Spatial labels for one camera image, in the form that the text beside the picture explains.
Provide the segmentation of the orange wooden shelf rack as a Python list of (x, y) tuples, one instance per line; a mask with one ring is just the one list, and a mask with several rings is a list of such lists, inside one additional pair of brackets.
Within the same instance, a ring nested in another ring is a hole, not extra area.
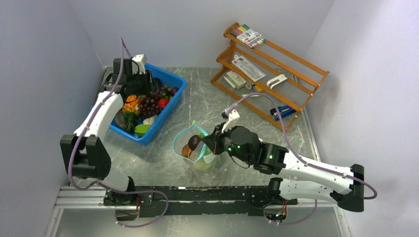
[[(304, 107), (321, 86), (329, 72), (269, 40), (266, 40), (265, 44), (255, 49), (250, 49), (230, 34), (233, 29), (239, 26), (241, 25), (236, 22), (229, 26), (223, 33), (224, 37), (228, 38), (230, 42), (227, 48), (216, 59), (222, 65), (222, 68), (211, 79), (211, 83), (237, 100), (242, 99), (241, 96), (245, 92), (255, 92), (255, 85), (259, 86), (263, 89), (263, 95), (271, 96), (275, 102), (279, 102), (281, 105), (288, 105), (295, 109), (296, 112), (285, 117), (286, 121), (284, 125), (281, 125), (270, 114), (272, 108), (278, 108), (277, 105), (267, 104), (260, 100), (255, 100), (253, 97), (248, 97), (242, 104), (280, 129), (284, 128), (288, 130), (303, 112)], [(235, 54), (239, 56), (243, 55), (264, 72), (266, 76), (258, 81), (252, 81), (246, 74), (232, 64)], [(228, 71), (234, 71), (240, 75), (246, 81), (246, 85), (241, 89), (234, 89), (224, 78)], [(288, 80), (270, 89), (266, 85), (267, 81), (281, 74), (288, 77)]]

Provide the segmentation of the white stapler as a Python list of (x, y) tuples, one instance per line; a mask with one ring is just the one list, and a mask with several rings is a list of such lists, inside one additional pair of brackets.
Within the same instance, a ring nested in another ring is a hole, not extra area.
[(284, 74), (278, 75), (270, 80), (267, 81), (266, 85), (272, 89), (288, 80), (288, 77), (286, 77)]

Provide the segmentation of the orange carrot flower toy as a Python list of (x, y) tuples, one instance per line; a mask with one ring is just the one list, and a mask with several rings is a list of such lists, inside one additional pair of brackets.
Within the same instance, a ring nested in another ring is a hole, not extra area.
[(122, 112), (125, 115), (138, 116), (140, 112), (140, 98), (137, 95), (130, 95), (127, 97), (122, 107)]

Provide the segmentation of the pack of coloured markers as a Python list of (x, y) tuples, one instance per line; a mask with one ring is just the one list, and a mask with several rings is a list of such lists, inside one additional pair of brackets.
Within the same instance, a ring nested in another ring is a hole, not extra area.
[(266, 39), (260, 33), (254, 31), (246, 24), (233, 29), (230, 34), (243, 42), (250, 49), (255, 49), (266, 43)]

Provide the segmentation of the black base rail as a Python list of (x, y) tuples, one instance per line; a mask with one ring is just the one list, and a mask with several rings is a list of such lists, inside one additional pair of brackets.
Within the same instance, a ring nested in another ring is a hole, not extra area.
[(246, 214), (263, 216), (268, 208), (296, 205), (273, 196), (268, 186), (137, 186), (140, 217)]

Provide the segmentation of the dark plum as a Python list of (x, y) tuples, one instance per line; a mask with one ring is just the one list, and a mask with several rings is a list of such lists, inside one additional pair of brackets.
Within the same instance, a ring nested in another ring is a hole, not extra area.
[(200, 142), (201, 142), (201, 137), (199, 135), (193, 135), (188, 140), (188, 146), (191, 150), (194, 151), (197, 148), (197, 146), (200, 144)]

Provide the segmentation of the green lime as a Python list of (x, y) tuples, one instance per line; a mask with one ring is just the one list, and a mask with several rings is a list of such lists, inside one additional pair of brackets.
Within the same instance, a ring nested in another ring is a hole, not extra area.
[(134, 133), (138, 137), (143, 137), (148, 132), (150, 127), (151, 127), (150, 124), (139, 124), (134, 128)]

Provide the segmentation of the blue plastic bin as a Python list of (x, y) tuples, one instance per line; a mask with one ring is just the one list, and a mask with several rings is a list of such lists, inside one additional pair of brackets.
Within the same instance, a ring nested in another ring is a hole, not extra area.
[(186, 80), (182, 77), (175, 75), (171, 72), (165, 71), (159, 67), (156, 67), (152, 64), (146, 63), (145, 69), (150, 70), (153, 76), (156, 76), (162, 84), (167, 84), (170, 88), (177, 87), (178, 91), (173, 95), (173, 97), (161, 105), (165, 105), (163, 109), (161, 109), (160, 113), (158, 114), (155, 121), (151, 124), (150, 128), (144, 133), (142, 136), (138, 136), (135, 132), (134, 133), (127, 133), (116, 126), (116, 122), (112, 121), (109, 125), (109, 130), (116, 132), (117, 134), (142, 145), (148, 145), (157, 134), (157, 132), (161, 129), (165, 121), (174, 111), (176, 106), (181, 101), (182, 92), (186, 88), (187, 83)]

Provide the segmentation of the packaged item in blister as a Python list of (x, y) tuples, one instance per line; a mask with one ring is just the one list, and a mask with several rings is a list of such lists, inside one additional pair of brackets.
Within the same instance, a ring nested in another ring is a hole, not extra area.
[(232, 64), (246, 74), (252, 81), (258, 81), (266, 76), (259, 68), (251, 63), (243, 55), (235, 54), (233, 56)]

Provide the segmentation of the small purple plum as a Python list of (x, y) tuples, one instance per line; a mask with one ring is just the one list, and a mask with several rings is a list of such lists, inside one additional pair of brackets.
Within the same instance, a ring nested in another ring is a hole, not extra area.
[(177, 92), (178, 92), (179, 88), (178, 87), (172, 87), (170, 89), (170, 94), (171, 96), (174, 96)]

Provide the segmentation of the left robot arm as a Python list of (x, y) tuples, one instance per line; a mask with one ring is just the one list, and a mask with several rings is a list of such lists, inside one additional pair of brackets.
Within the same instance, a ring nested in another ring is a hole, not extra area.
[(84, 122), (72, 133), (63, 135), (60, 148), (70, 184), (78, 190), (98, 185), (105, 188), (107, 198), (115, 205), (131, 205), (139, 194), (131, 177), (112, 166), (111, 158), (102, 142), (115, 115), (125, 100), (133, 94), (151, 94), (153, 77), (145, 69), (144, 55), (116, 59), (113, 74), (99, 90), (97, 100)]

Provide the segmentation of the green capped white marker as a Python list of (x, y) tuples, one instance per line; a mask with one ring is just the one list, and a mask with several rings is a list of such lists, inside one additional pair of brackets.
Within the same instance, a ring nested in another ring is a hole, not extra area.
[(244, 98), (244, 97), (262, 97), (262, 95), (256, 95), (256, 94), (252, 94), (252, 95), (250, 95), (250, 94), (243, 94), (241, 97), (242, 97), (242, 98)]

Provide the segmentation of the clear zip top bag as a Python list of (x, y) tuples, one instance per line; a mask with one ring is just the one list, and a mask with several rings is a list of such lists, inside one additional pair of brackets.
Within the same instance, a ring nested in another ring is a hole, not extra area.
[(219, 156), (206, 145), (202, 138), (208, 133), (193, 121), (190, 126), (180, 131), (172, 144), (173, 151), (194, 171), (210, 172), (221, 165)]

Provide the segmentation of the blue stapler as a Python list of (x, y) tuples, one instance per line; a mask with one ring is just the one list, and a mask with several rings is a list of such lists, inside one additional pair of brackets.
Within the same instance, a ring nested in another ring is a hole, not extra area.
[(274, 117), (275, 121), (279, 121), (277, 110), (280, 112), (280, 115), (281, 115), (282, 118), (285, 118), (285, 117), (287, 117), (291, 114), (294, 114), (296, 112), (295, 109), (293, 109), (292, 107), (290, 107), (288, 105), (279, 106), (277, 109), (272, 108), (270, 110), (270, 114)]

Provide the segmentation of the green white box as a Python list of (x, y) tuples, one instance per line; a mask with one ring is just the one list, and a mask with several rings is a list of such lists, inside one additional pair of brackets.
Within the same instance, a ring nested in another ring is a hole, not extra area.
[(241, 89), (246, 85), (246, 81), (234, 71), (228, 71), (224, 78), (234, 89)]

